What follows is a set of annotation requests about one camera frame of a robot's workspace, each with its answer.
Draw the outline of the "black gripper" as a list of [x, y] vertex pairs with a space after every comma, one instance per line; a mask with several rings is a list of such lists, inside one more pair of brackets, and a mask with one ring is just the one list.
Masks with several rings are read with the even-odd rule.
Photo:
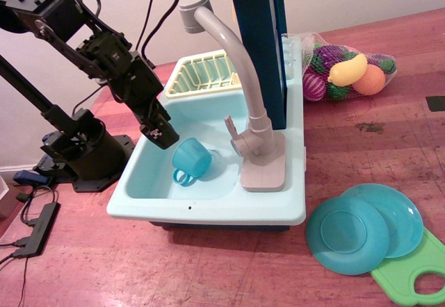
[[157, 99], [163, 86], [141, 55], [132, 51], [131, 62], [118, 77], [110, 80], [110, 89], [118, 103], [135, 115], [140, 132], [157, 147], [167, 149], [179, 140], [171, 116]]

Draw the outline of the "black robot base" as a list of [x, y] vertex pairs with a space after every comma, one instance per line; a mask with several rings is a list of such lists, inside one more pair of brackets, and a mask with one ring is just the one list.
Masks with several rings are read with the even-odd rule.
[[101, 192], [121, 177], [135, 147], [128, 135], [111, 135], [88, 109], [70, 117], [52, 106], [42, 116], [56, 130], [43, 137], [34, 172], [71, 183], [75, 192]]

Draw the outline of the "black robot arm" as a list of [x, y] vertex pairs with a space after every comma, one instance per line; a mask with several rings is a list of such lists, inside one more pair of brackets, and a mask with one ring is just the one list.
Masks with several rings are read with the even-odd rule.
[[163, 86], [147, 60], [82, 0], [1, 0], [1, 28], [34, 34], [89, 78], [104, 81], [115, 100], [135, 115], [141, 133], [159, 148], [179, 140], [157, 99]]

